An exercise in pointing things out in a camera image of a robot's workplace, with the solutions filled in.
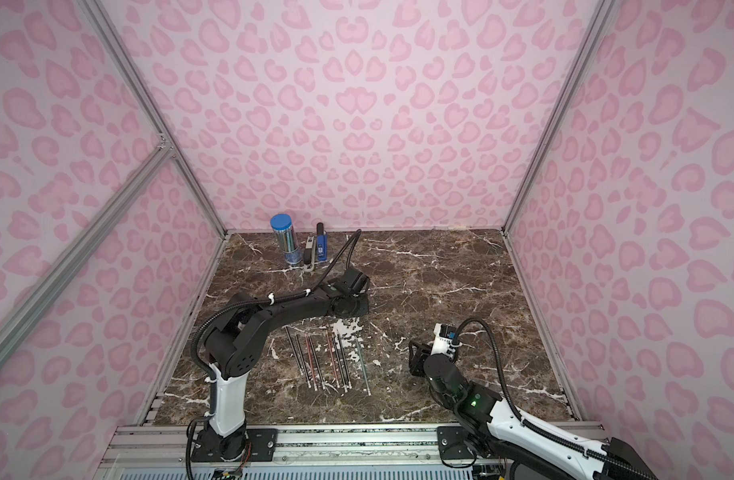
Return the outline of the teal capped pencil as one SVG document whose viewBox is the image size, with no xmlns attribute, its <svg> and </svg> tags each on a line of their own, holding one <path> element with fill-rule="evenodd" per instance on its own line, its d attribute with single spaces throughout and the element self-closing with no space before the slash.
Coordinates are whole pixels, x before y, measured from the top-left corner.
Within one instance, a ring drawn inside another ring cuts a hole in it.
<svg viewBox="0 0 734 480">
<path fill-rule="evenodd" d="M 367 395 L 372 396 L 371 387 L 369 384 L 369 378 L 368 378 L 367 369 L 366 369 L 365 358 L 364 358 L 364 351 L 363 351 L 363 347 L 362 347 L 362 344 L 359 338 L 355 339 L 355 345 L 356 345 L 357 355 L 359 358 L 359 365 L 360 365 L 362 378 L 365 384 L 365 389 L 366 389 Z"/>
</svg>

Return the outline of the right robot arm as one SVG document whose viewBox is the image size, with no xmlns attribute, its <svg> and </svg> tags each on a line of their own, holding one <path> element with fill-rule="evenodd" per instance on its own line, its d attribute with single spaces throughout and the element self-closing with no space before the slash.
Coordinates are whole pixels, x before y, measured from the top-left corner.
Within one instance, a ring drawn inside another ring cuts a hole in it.
<svg viewBox="0 0 734 480">
<path fill-rule="evenodd" d="M 626 442 L 592 440 L 547 423 L 505 396 L 467 380 L 454 357 L 439 348 L 409 343 L 410 373 L 424 377 L 434 401 L 450 411 L 464 432 L 440 450 L 472 460 L 503 459 L 516 470 L 545 479 L 653 479 L 655 474 Z"/>
</svg>

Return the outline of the red capped pencil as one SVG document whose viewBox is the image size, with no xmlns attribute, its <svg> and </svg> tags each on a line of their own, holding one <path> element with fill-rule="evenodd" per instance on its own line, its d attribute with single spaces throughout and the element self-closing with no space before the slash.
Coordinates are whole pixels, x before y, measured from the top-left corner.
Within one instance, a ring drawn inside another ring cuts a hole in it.
<svg viewBox="0 0 734 480">
<path fill-rule="evenodd" d="M 341 388 L 341 374 L 340 374 L 337 354 L 335 352 L 334 344 L 332 341 L 332 336 L 328 332 L 326 332 L 325 338 L 327 340 L 328 352 L 330 356 L 330 364 L 331 364 L 331 368 L 333 371 L 334 382 L 337 388 L 340 389 Z"/>
</svg>

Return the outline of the purple capped pencil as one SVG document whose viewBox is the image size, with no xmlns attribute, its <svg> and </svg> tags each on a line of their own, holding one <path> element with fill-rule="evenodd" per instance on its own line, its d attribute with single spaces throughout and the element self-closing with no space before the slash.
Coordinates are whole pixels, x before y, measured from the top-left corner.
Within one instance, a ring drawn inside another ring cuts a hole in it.
<svg viewBox="0 0 734 480">
<path fill-rule="evenodd" d="M 336 333 L 333 334 L 333 348 L 334 348 L 337 368 L 338 368 L 338 372 L 340 376 L 340 383 L 342 385 L 343 391 L 347 392 L 349 388 L 349 381 L 347 377 L 346 365 L 344 363 L 344 357 L 343 357 L 342 350 L 341 350 L 340 339 Z"/>
</svg>

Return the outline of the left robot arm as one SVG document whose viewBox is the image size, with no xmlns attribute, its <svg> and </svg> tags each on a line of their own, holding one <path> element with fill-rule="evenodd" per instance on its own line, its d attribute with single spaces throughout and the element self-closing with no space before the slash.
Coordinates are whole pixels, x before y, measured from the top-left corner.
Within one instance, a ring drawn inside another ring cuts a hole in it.
<svg viewBox="0 0 734 480">
<path fill-rule="evenodd" d="M 210 385 L 207 431 L 221 441 L 240 442 L 247 426 L 247 381 L 271 333 L 310 318 L 363 316 L 369 312 L 369 285 L 366 274 L 349 267 L 335 279 L 298 293 L 239 296 L 208 318 L 189 351 Z"/>
</svg>

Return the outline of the dark pencil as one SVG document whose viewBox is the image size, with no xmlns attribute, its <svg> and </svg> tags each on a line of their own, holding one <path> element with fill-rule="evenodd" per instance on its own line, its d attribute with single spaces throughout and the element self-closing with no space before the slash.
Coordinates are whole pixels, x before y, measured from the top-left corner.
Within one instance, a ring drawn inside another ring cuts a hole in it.
<svg viewBox="0 0 734 480">
<path fill-rule="evenodd" d="M 300 351 L 298 349 L 297 343 L 296 343 L 296 341 L 293 338 L 293 335 L 292 335 L 292 333 L 290 331 L 290 328 L 289 327 L 285 327 L 284 330 L 285 330 L 285 333 L 287 335 L 288 341 L 290 343 L 290 347 L 292 349 L 293 356 L 294 356 L 295 362 L 297 364 L 298 370 L 300 371 L 301 375 L 303 376 L 306 384 L 310 387 L 310 380 L 308 378 L 308 373 L 307 373 L 307 370 L 305 368 L 305 363 L 302 360 L 302 357 L 301 357 Z"/>
<path fill-rule="evenodd" d="M 300 339 L 300 336 L 299 335 L 296 336 L 296 344 L 297 344 L 297 347 L 298 347 L 299 356 L 301 358 L 301 365 L 302 365 L 302 368 L 303 368 L 304 373 L 305 373 L 305 376 L 306 376 L 307 384 L 308 384 L 308 386 L 310 388 L 315 389 L 316 388 L 315 379 L 314 379 L 313 374 L 312 374 L 312 371 L 310 369 L 310 364 L 309 364 L 309 361 L 308 361 L 308 359 L 306 357 L 306 352 L 303 349 L 303 344 L 301 343 L 301 339 Z"/>
</svg>

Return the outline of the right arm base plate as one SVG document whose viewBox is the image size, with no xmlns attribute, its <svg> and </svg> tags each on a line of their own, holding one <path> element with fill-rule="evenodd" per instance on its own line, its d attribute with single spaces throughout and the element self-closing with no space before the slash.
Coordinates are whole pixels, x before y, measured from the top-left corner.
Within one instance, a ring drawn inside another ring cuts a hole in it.
<svg viewBox="0 0 734 480">
<path fill-rule="evenodd" d="M 478 455 L 467 444 L 469 433 L 460 426 L 436 428 L 439 456 L 446 462 L 474 461 Z"/>
</svg>

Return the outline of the yellow capped pencil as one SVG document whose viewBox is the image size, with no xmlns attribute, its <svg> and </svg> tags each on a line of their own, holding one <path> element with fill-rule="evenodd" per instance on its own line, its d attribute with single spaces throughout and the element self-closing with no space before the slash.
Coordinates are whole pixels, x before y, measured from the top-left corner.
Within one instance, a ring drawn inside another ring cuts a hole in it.
<svg viewBox="0 0 734 480">
<path fill-rule="evenodd" d="M 344 345 L 342 343 L 342 337 L 341 337 L 340 333 L 336 333 L 336 340 L 337 340 L 337 345 L 338 345 L 338 352 L 339 352 L 339 358 L 340 358 L 340 363 L 341 363 L 341 368 L 342 368 L 342 374 L 343 374 L 343 378 L 344 378 L 345 388 L 351 389 L 353 387 L 352 387 L 352 382 L 351 382 L 351 378 L 350 378 L 350 372 L 349 372 L 349 367 L 348 367 L 348 360 L 347 360 L 347 357 L 346 357 L 346 350 L 345 350 Z"/>
</svg>

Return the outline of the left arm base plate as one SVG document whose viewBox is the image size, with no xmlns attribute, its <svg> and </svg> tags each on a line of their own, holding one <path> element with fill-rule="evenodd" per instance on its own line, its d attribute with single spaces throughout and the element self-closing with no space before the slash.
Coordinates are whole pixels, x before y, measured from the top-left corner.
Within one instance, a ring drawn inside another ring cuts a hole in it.
<svg viewBox="0 0 734 480">
<path fill-rule="evenodd" d="M 239 428 L 221 436 L 211 426 L 196 434 L 192 442 L 192 461 L 207 462 L 270 462 L 276 448 L 278 430 Z"/>
</svg>

